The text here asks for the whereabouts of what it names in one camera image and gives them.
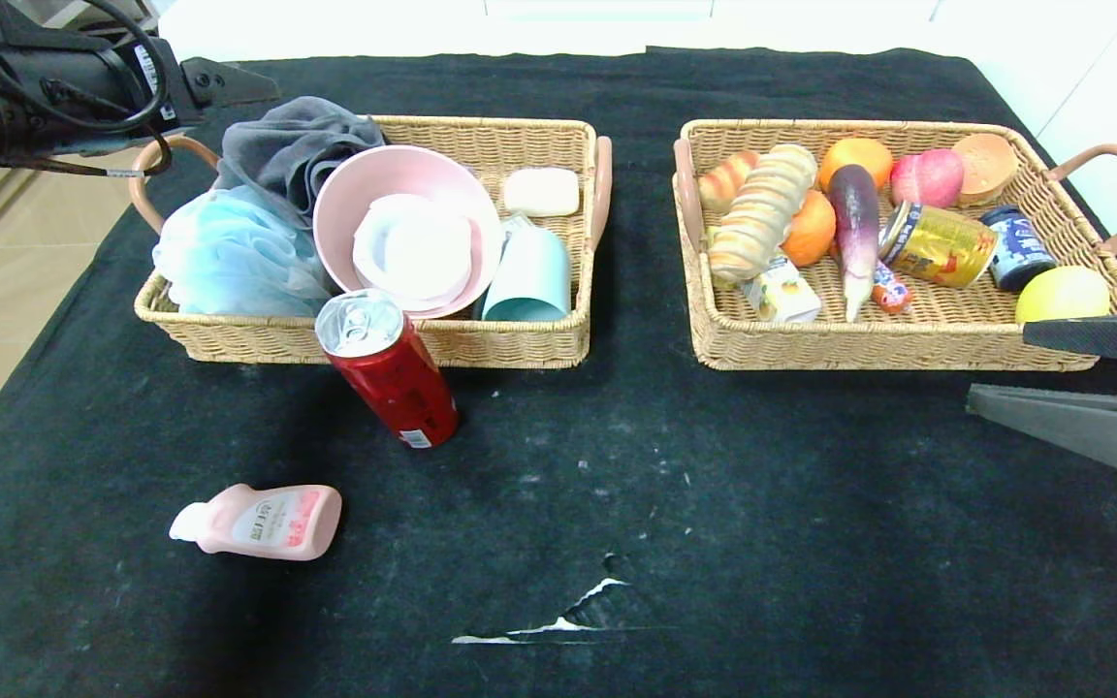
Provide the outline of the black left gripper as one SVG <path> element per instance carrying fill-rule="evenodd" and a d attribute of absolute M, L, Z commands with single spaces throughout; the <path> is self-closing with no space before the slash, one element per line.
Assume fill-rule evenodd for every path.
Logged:
<path fill-rule="evenodd" d="M 137 146 L 152 134 L 182 131 L 209 108 L 257 105 L 280 97 L 271 77 L 237 65 L 192 57 L 180 63 L 180 107 L 175 106 L 176 63 L 168 44 L 154 52 L 137 40 L 57 35 L 23 46 L 8 45 L 10 74 L 28 96 L 49 107 L 28 113 L 40 127 L 30 137 L 45 155 L 103 154 Z"/>

